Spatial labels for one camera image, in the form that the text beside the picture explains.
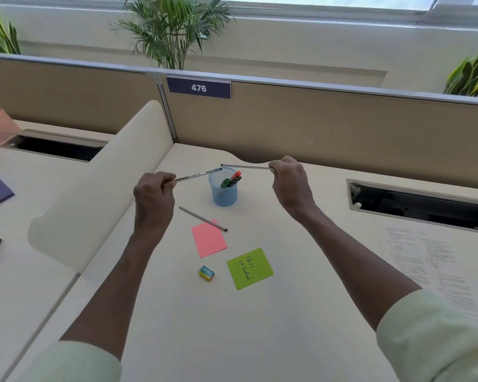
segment wall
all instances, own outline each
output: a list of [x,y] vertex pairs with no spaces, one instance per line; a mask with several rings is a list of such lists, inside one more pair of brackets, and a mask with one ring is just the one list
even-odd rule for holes
[[[110,29],[125,12],[13,5],[0,5],[0,12],[18,28],[26,55],[150,65],[133,53],[127,32]],[[204,43],[203,56],[190,55],[185,68],[441,92],[449,73],[478,48],[478,29],[236,20],[223,38]]]

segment mesh pen holder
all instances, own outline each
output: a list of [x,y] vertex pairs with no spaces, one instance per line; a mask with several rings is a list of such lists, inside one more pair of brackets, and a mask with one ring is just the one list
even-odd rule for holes
[[234,175],[236,171],[229,167],[223,167],[219,172],[209,174],[209,184],[212,189],[214,203],[223,208],[232,206],[237,201],[237,182],[231,187],[221,187],[221,183]]

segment forearm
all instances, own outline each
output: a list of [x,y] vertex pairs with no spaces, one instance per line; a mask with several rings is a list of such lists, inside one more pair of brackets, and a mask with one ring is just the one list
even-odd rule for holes
[[136,294],[162,236],[155,230],[131,236],[114,269],[60,340],[89,343],[122,358]]
[[357,308],[376,330],[388,309],[421,287],[340,229],[319,208],[298,221],[312,235]]

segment green sticky note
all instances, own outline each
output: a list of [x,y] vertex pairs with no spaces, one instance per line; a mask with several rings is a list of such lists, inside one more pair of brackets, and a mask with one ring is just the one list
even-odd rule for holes
[[227,265],[237,290],[274,275],[262,248],[229,260]]

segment light green sleeve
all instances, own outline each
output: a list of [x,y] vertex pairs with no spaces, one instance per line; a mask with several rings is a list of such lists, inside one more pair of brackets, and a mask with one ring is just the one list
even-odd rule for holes
[[478,382],[478,327],[429,291],[396,302],[377,343],[401,382]]
[[83,342],[53,343],[17,382],[119,382],[122,366],[103,349]]

